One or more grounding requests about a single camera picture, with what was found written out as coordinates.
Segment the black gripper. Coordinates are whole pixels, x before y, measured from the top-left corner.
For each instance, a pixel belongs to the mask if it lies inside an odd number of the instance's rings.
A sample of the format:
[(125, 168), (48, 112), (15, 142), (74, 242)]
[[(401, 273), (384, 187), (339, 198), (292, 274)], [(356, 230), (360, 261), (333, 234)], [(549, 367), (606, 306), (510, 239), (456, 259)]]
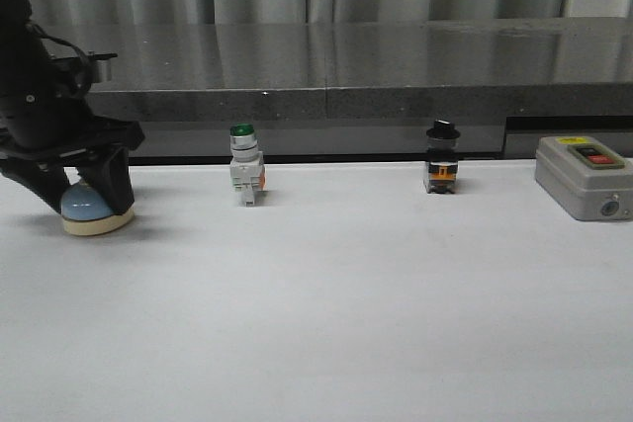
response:
[(139, 123), (98, 116), (86, 95), (69, 91), (54, 65), (1, 67), (1, 174), (27, 188), (61, 214), (69, 188), (62, 167), (46, 170), (33, 161), (91, 153), (78, 166), (80, 177), (112, 212), (123, 215), (135, 202), (128, 150), (145, 139)]

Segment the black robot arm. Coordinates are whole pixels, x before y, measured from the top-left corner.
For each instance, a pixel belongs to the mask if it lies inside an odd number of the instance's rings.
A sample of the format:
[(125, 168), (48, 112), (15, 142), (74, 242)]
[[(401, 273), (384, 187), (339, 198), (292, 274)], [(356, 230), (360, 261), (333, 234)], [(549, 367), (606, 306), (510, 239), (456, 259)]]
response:
[(116, 215), (135, 201), (129, 153), (144, 140), (139, 123), (95, 115), (86, 96), (109, 53), (53, 58), (49, 35), (32, 21), (29, 0), (1, 0), (1, 172), (53, 210), (75, 168)]

